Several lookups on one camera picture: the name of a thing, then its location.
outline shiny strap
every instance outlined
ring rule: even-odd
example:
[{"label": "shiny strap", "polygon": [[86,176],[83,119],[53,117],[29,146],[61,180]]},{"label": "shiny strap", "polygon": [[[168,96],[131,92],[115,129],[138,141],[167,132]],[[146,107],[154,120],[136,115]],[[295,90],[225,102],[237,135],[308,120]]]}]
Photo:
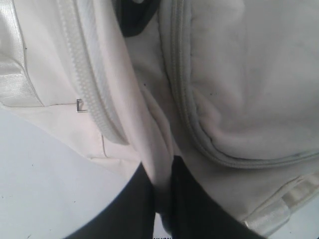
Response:
[{"label": "shiny strap", "polygon": [[25,69],[13,0],[0,0],[0,102],[10,107],[42,106]]}]

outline padded pocket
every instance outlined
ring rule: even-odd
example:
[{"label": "padded pocket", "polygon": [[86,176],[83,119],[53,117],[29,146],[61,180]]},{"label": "padded pocket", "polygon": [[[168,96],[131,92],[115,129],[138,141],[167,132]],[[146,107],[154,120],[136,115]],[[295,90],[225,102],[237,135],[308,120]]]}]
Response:
[{"label": "padded pocket", "polygon": [[265,168],[318,157],[318,11],[313,0],[172,2],[172,91],[211,160]]}]

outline white bag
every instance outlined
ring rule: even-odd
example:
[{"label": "white bag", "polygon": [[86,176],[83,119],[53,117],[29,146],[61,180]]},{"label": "white bag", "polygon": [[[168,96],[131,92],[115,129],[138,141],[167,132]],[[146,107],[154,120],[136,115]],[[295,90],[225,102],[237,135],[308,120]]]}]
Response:
[{"label": "white bag", "polygon": [[0,101],[127,179],[142,162],[163,215],[182,156],[267,236],[319,188],[318,9],[163,0],[123,38],[111,1],[0,0]]}]

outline white surface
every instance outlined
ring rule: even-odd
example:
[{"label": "white surface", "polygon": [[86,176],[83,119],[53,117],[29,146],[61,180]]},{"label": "white surface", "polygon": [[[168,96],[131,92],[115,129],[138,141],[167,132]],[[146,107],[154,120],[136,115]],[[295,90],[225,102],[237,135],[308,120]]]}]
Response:
[{"label": "white surface", "polygon": [[[0,238],[60,239],[103,210],[126,181],[0,110]],[[271,239],[317,239],[319,197]],[[156,238],[170,236],[155,223]]]}]

